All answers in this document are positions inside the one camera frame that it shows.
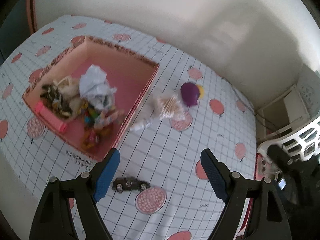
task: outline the blue gripper pad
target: blue gripper pad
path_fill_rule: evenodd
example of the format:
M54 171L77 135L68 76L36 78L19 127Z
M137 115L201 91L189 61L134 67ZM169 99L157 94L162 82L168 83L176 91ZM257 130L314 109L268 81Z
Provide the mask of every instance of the blue gripper pad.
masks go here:
M229 197L226 192L226 183L218 168L214 165L206 152L201 153L200 161L217 198L220 198L224 203L227 203Z
M113 176L116 173L119 163L120 153L115 149L108 163L106 164L96 181L96 187L93 194L93 199L96 203L98 203L101 198L104 198L106 196L106 193L111 184Z

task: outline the crumpled white paper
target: crumpled white paper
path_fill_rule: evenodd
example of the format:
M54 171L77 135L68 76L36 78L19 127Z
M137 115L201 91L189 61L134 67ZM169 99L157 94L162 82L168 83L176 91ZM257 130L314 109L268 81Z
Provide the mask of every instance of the crumpled white paper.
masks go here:
M80 77L80 97L86 98L96 110L106 110L114 105L116 91L117 88L110 87L107 74L99 66L91 65Z

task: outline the yellow object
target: yellow object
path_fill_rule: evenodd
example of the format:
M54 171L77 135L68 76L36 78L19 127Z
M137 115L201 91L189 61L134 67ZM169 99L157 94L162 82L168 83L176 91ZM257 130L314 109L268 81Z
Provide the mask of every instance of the yellow object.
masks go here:
M203 98L203 96L204 96L204 89L203 89L203 87L200 86L200 85L197 85L197 84L196 84L196 86L198 87L199 92L200 92L199 98Z

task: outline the pink fruit print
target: pink fruit print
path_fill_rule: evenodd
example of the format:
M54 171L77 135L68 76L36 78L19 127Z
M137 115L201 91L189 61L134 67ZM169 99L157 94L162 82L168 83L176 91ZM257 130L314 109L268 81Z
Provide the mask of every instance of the pink fruit print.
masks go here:
M71 42L73 45L75 45L75 44L78 44L78 43L84 41L84 38L85 38L84 35L76 36L76 37L74 37L70 42Z
M237 100L236 105L237 105L238 109L239 109L242 113L245 112L245 109L246 109L246 108L245 108L244 104L243 104L241 101Z
M164 205L167 193L160 187L151 187L143 190L136 197L136 208L144 214L153 214Z
M5 88L5 90L2 93L2 99L6 99L9 95L11 95L13 89L13 85L9 83L9 85Z
M222 115L224 113L224 106L219 100L211 99L209 102L209 105L210 105L211 110L215 114Z
M75 200L73 198L68 198L70 209L73 209L75 206Z
M201 165L201 161L198 161L196 164L196 175L199 179L208 179L207 174Z
M237 143L235 148L236 157L242 161L242 159L245 157L245 154L247 152L247 149L245 148L245 145L243 143Z
M189 231L181 231L171 235L168 240L191 240L191 233Z
M170 119L169 122L173 129L179 132L182 132L187 130L191 126L192 120L193 119L191 114L189 114L189 112L185 112L185 120L177 121L177 120Z
M83 27L86 27L87 24L86 23L78 23L77 25L73 26L72 29L76 30L76 29L81 29Z
M22 53L19 52L12 60L11 63L15 63L20 57L21 57Z
M43 135L44 130L44 124L36 116L29 119L27 123L27 134L31 138L31 142L33 142L33 139L40 138Z
M29 77L29 83L33 83L40 76L42 71L43 71L43 68L39 68L33 71Z
M39 57L39 56L45 54L50 48L51 48L51 46L44 45L43 48L38 50L38 52L36 53L36 56Z
M188 69L188 74L189 74L190 78L193 78L195 80L202 79L202 77L203 77L202 72L199 69L194 68L194 67L190 67Z
M46 34L52 32L53 30L54 30L54 28L49 28L49 29L45 30L45 31L42 33L42 35L46 35Z
M0 121L0 141L7 135L8 127L9 124L7 120Z
M131 36L128 34L123 34L123 33L117 33L115 35L112 36L114 40L116 41L128 41L131 40Z
M161 40L161 39L159 39L159 38L156 38L156 40L157 40L158 42L160 42L160 43L165 43L164 40Z

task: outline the pink tube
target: pink tube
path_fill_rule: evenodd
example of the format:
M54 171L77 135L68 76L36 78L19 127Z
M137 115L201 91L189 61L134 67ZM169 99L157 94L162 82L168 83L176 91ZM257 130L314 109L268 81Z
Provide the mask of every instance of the pink tube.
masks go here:
M35 112L41 115L59 133L65 133L67 124L56 117L41 101L36 104Z

